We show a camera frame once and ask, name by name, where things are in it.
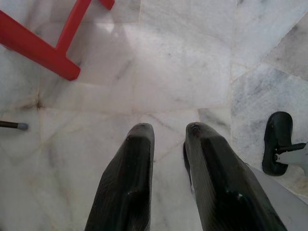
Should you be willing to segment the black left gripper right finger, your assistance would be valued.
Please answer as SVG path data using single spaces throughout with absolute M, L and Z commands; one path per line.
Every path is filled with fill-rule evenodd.
M 286 230 L 254 173 L 209 125 L 187 125 L 184 164 L 203 230 Z

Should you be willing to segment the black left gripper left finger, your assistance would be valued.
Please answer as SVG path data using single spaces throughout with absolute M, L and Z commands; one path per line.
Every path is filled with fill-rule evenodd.
M 85 230 L 150 229 L 153 161 L 153 126 L 136 124 L 102 174 Z

